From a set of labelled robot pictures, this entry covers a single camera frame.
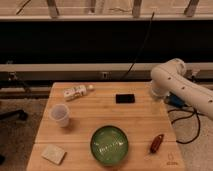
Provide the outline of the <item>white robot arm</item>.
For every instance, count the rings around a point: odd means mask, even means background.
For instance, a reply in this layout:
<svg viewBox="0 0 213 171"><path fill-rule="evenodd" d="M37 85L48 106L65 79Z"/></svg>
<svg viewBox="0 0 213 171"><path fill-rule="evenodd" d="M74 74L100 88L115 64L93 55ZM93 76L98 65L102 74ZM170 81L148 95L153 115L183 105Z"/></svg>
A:
<svg viewBox="0 0 213 171"><path fill-rule="evenodd" d="M213 91L197 85L184 77L186 65L175 58L151 70L150 93L154 98L164 98L169 92L213 120Z"/></svg>

